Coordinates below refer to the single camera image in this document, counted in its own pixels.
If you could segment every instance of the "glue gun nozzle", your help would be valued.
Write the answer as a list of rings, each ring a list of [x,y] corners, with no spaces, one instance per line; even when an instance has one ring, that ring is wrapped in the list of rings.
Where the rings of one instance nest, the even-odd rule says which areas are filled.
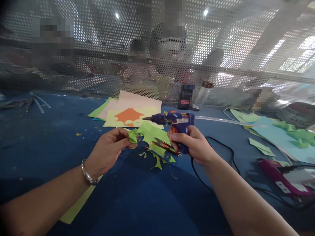
[[[144,117],[143,120],[151,120],[151,117]]]

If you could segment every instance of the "scissors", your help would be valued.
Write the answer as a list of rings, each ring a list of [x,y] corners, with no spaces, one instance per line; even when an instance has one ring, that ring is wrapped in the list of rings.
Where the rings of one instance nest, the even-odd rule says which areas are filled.
[[[173,153],[173,154],[175,154],[175,155],[179,155],[179,154],[180,154],[180,152],[176,152],[176,151],[175,151],[175,149],[173,148],[173,146],[167,144],[166,142],[164,142],[164,141],[162,141],[162,140],[160,140],[160,139],[158,139],[158,138],[155,138],[155,139],[157,140],[157,142],[153,142],[155,145],[157,145],[157,146],[159,146],[159,147],[161,147],[161,148],[163,148],[163,149],[165,149],[165,150],[167,150],[167,151],[169,151],[170,153]]]

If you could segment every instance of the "glass bottle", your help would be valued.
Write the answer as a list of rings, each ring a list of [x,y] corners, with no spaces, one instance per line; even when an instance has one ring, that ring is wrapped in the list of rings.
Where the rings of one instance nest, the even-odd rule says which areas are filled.
[[[201,85],[201,89],[198,93],[197,98],[195,99],[193,109],[195,111],[200,111],[202,105],[204,104],[205,100],[209,97],[210,91],[213,89],[214,84],[203,81]]]

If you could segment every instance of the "hand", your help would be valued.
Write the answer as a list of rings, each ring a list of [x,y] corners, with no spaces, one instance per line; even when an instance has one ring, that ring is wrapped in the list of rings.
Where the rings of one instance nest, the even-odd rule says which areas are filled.
[[[175,150],[179,150],[176,142],[185,144],[188,146],[191,157],[200,165],[207,165],[213,159],[220,158],[195,126],[188,126],[188,134],[189,136],[184,133],[173,133],[172,129],[167,132],[167,136]]]
[[[122,127],[103,134],[84,163],[86,172],[96,180],[113,167],[124,148],[135,149],[137,146],[129,141],[128,131]]]

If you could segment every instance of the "pink paper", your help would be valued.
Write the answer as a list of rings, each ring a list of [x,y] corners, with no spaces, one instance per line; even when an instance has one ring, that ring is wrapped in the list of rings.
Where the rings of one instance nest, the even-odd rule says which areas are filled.
[[[103,109],[103,111],[97,116],[103,120],[107,118],[107,112],[109,110],[124,110],[128,108],[146,108],[146,107],[156,107],[160,112],[162,106],[162,101],[155,100],[152,98],[147,98],[144,96],[136,95],[133,93],[120,91],[119,99],[111,99],[108,105]]]
[[[161,110],[162,101],[155,100],[152,98],[147,98],[137,94],[120,91],[118,108],[115,110],[122,110],[128,108],[145,108],[145,107],[156,107]]]
[[[99,113],[99,115],[97,116],[100,119],[106,120],[107,117],[107,112],[109,110],[119,110],[118,108],[118,100],[117,99],[111,99],[107,106],[102,110],[101,113]]]

